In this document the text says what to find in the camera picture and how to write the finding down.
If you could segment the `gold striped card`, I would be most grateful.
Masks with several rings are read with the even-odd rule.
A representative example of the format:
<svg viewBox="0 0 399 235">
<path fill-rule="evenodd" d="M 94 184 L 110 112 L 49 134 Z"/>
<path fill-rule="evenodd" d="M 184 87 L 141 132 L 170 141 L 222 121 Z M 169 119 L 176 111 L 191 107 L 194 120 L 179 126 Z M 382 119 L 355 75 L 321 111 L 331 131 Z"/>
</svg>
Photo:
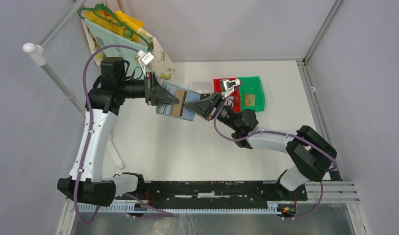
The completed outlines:
<svg viewBox="0 0 399 235">
<path fill-rule="evenodd" d="M 173 106 L 171 116 L 181 117 L 183 115 L 184 103 L 187 98 L 187 92 L 184 90 L 177 90 L 175 96 L 178 99 L 179 103 Z"/>
</svg>

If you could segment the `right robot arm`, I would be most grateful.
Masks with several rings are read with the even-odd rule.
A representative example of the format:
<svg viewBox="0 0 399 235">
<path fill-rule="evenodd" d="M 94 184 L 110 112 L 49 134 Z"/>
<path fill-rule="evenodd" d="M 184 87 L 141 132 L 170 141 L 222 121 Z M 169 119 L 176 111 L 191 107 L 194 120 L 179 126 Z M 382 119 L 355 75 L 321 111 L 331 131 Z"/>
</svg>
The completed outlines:
<svg viewBox="0 0 399 235">
<path fill-rule="evenodd" d="M 337 151 L 312 127 L 303 125 L 296 131 L 277 131 L 258 126 L 254 110 L 239 112 L 226 106 L 220 93 L 198 101 L 188 102 L 185 108 L 216 126 L 221 122 L 233 130 L 231 136 L 216 132 L 240 148 L 268 149 L 288 154 L 294 166 L 278 179 L 275 194 L 281 200 L 289 199 L 295 190 L 310 181 L 321 182 L 326 173 L 337 169 Z"/>
</svg>

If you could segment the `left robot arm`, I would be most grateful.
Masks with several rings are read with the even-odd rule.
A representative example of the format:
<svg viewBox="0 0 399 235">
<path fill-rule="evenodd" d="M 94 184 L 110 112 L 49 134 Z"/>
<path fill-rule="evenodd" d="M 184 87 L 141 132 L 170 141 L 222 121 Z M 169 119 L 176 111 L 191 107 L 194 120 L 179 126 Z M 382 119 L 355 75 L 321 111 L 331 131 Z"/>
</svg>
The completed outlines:
<svg viewBox="0 0 399 235">
<path fill-rule="evenodd" d="M 127 98 L 142 98 L 151 106 L 178 104 L 179 100 L 165 90 L 154 72 L 148 72 L 144 79 L 127 76 L 129 66 L 122 57 L 104 58 L 101 75 L 88 92 L 85 128 L 75 163 L 68 177 L 57 182 L 57 189 L 75 202 L 108 207 L 124 193 L 136 200 L 146 193 L 141 174 L 103 177 L 107 142 Z"/>
</svg>

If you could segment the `black card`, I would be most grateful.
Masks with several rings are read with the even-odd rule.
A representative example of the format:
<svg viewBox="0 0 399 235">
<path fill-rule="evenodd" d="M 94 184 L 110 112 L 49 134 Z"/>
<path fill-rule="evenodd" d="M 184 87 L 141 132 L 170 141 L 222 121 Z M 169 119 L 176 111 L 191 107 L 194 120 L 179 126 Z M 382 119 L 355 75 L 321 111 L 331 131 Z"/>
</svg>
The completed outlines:
<svg viewBox="0 0 399 235">
<path fill-rule="evenodd" d="M 211 94 L 201 94 L 200 101 L 208 100 Z"/>
</svg>

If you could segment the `white grey card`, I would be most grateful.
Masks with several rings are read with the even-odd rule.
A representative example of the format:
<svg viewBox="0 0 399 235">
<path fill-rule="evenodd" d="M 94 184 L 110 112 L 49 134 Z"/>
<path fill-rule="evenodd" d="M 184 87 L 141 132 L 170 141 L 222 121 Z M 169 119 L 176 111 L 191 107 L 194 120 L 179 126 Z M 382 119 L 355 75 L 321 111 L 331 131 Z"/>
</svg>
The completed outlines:
<svg viewBox="0 0 399 235">
<path fill-rule="evenodd" d="M 225 105 L 230 107 L 230 108 L 234 108 L 235 107 L 235 100 L 233 99 L 233 97 L 229 97 L 225 100 Z"/>
</svg>

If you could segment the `white plastic bin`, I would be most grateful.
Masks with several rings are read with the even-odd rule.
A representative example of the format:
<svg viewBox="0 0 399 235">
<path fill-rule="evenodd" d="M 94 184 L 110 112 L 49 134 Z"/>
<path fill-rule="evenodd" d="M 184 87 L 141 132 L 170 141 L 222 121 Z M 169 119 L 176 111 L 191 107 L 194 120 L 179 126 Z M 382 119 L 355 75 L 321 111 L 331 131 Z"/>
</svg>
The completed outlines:
<svg viewBox="0 0 399 235">
<path fill-rule="evenodd" d="M 193 81 L 191 82 L 191 90 L 200 94 L 212 94 L 214 92 L 213 83 L 211 80 Z"/>
</svg>

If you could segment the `cream printed cloth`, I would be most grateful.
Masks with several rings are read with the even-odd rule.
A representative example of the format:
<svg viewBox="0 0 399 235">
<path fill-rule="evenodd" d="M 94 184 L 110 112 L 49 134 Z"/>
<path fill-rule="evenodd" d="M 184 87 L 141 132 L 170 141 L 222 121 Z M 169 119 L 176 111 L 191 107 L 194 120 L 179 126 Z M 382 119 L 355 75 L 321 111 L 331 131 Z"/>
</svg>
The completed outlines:
<svg viewBox="0 0 399 235">
<path fill-rule="evenodd" d="M 171 79 L 171 77 L 175 74 L 175 67 L 173 66 L 172 60 L 169 58 L 155 37 L 153 37 L 150 33 L 148 33 L 148 37 L 153 43 L 152 54 L 155 56 L 155 58 L 149 63 L 146 70 L 155 72 L 157 76 L 164 80 Z"/>
</svg>

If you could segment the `red plastic bin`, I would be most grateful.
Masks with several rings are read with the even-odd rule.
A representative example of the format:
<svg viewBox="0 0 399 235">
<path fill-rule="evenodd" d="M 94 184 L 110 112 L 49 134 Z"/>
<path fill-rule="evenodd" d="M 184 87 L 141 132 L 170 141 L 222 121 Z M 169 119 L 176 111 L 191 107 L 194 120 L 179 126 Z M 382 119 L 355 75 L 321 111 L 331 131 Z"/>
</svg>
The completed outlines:
<svg viewBox="0 0 399 235">
<path fill-rule="evenodd" d="M 219 81 L 222 80 L 224 78 L 217 78 L 217 79 L 213 79 L 213 88 L 215 92 L 219 92 L 221 93 L 222 89 L 220 87 Z M 232 108 L 234 112 L 239 112 L 241 111 L 241 98 L 240 98 L 240 94 L 238 89 L 236 89 L 229 97 L 233 97 L 233 99 L 235 100 L 235 107 Z"/>
</svg>

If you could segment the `green plastic bin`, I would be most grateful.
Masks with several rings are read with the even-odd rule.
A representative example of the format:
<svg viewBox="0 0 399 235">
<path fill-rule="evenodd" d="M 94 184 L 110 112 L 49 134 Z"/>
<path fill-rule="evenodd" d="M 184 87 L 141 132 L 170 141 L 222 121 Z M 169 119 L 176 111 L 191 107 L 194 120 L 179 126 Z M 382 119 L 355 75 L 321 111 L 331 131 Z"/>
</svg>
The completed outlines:
<svg viewBox="0 0 399 235">
<path fill-rule="evenodd" d="M 251 109 L 256 112 L 265 110 L 265 93 L 259 76 L 238 77 L 241 85 L 238 89 L 240 95 L 240 109 Z"/>
</svg>

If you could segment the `light blue printed cloth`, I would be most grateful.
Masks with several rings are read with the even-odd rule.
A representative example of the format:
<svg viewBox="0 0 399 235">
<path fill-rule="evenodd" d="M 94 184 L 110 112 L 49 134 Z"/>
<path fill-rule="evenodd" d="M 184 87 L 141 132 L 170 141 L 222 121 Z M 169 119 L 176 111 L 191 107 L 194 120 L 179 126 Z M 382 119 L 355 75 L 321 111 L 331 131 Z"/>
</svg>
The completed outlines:
<svg viewBox="0 0 399 235">
<path fill-rule="evenodd" d="M 136 58 L 138 51 L 148 51 L 148 48 L 146 46 L 135 43 L 129 39 L 126 39 L 123 36 L 119 36 L 118 34 L 111 32 L 110 30 L 105 29 L 87 19 L 85 19 L 84 22 L 86 23 L 92 36 L 95 38 L 94 40 L 98 47 L 104 47 L 108 45 L 124 45 L 135 48 L 136 51 L 122 47 L 111 47 L 103 50 L 102 52 L 105 57 L 122 57 L 124 60 L 128 61 L 130 63 L 130 66 L 127 72 L 127 76 L 133 75 L 134 78 L 138 78 L 142 75 L 142 70 L 140 68 L 136 68 L 137 66 L 139 66 Z"/>
</svg>

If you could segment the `green clothes hanger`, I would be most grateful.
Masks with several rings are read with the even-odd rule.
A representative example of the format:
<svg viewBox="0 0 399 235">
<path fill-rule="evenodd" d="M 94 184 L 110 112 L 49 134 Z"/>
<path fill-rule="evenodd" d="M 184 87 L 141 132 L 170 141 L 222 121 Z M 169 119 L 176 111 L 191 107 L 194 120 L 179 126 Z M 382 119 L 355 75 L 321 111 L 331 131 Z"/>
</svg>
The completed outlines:
<svg viewBox="0 0 399 235">
<path fill-rule="evenodd" d="M 126 39 L 141 43 L 148 48 L 148 51 L 153 51 L 153 43 L 143 29 L 143 22 L 123 11 L 113 11 L 104 3 L 97 3 L 94 7 L 80 7 L 77 14 L 83 20 L 94 22 Z"/>
</svg>

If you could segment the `white clothes rack pole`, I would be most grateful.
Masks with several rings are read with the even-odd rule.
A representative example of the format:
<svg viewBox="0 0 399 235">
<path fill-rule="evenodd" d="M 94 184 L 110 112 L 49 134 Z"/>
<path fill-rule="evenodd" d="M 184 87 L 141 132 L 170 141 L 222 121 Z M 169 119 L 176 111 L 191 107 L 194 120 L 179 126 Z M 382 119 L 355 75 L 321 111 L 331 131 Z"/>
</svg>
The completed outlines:
<svg viewBox="0 0 399 235">
<path fill-rule="evenodd" d="M 36 65 L 38 65 L 54 82 L 54 84 L 61 90 L 61 92 L 67 97 L 67 99 L 74 105 L 74 107 L 79 111 L 82 116 L 85 116 L 86 109 L 84 105 L 82 105 L 75 93 L 73 93 L 61 80 L 61 78 L 55 73 L 55 71 L 51 68 L 51 66 L 47 63 L 46 59 L 43 56 L 44 49 L 40 45 L 36 45 L 34 43 L 25 43 L 23 45 L 23 51 L 34 61 Z M 111 157 L 113 163 L 115 164 L 117 169 L 123 169 L 125 164 L 121 159 L 114 143 L 113 143 L 113 134 L 111 133 L 108 137 L 107 147 L 106 147 L 107 155 Z"/>
</svg>

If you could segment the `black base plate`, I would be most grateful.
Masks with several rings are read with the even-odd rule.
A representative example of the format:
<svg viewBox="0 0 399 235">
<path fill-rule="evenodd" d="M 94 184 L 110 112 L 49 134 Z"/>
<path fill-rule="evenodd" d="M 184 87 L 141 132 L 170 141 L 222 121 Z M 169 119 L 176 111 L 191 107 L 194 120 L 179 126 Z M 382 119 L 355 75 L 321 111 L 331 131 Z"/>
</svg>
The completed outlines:
<svg viewBox="0 0 399 235">
<path fill-rule="evenodd" d="M 305 186 L 288 191 L 276 181 L 146 181 L 119 200 L 151 199 L 165 209 L 265 209 L 267 202 L 305 201 Z"/>
</svg>

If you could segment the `aluminium frame rail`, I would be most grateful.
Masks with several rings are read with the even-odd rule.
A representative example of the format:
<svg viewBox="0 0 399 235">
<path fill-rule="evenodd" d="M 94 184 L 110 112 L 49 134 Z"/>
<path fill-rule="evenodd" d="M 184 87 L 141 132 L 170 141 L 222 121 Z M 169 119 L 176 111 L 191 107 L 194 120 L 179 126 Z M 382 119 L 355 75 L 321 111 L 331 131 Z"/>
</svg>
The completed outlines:
<svg viewBox="0 0 399 235">
<path fill-rule="evenodd" d="M 141 181 L 134 196 L 153 196 L 160 205 L 171 203 L 178 198 L 228 198 L 230 200 L 243 201 L 306 201 L 310 194 L 332 194 L 334 198 L 344 195 L 349 198 L 356 194 L 354 185 L 348 182 L 314 182 L 299 186 L 293 191 L 284 188 L 279 182 L 274 181 Z"/>
</svg>

